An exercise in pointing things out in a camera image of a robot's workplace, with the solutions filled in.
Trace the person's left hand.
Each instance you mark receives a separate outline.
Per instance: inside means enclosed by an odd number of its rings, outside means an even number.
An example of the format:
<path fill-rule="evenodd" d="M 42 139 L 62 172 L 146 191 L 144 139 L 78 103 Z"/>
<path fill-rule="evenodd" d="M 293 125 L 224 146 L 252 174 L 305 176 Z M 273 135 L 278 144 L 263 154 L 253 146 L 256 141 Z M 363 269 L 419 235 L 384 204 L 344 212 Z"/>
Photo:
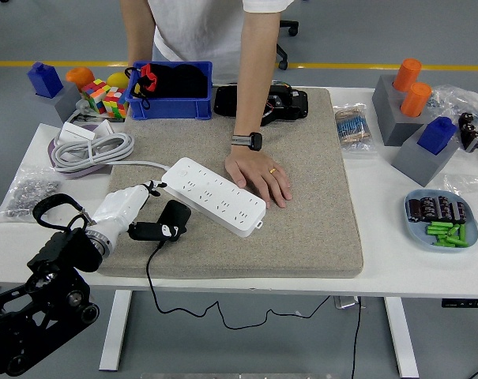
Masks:
<path fill-rule="evenodd" d="M 232 181 L 242 189 L 253 186 L 267 208 L 273 201 L 285 208 L 292 199 L 291 183 L 284 168 L 264 152 L 232 145 L 224 165 Z"/>

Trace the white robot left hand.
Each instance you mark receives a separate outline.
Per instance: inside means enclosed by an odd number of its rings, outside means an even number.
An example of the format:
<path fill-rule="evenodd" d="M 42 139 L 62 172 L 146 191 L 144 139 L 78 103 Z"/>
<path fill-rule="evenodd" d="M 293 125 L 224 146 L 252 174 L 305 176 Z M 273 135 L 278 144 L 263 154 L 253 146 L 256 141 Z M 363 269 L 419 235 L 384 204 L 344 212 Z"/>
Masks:
<path fill-rule="evenodd" d="M 163 182 L 149 181 L 109 193 L 92 216 L 93 225 L 87 228 L 86 235 L 104 254 L 113 252 L 124 232 L 137 241 L 176 241 L 186 232 L 191 215 L 186 205 L 170 200 L 157 222 L 135 220 L 149 197 L 158 197 L 157 189 L 166 186 Z"/>

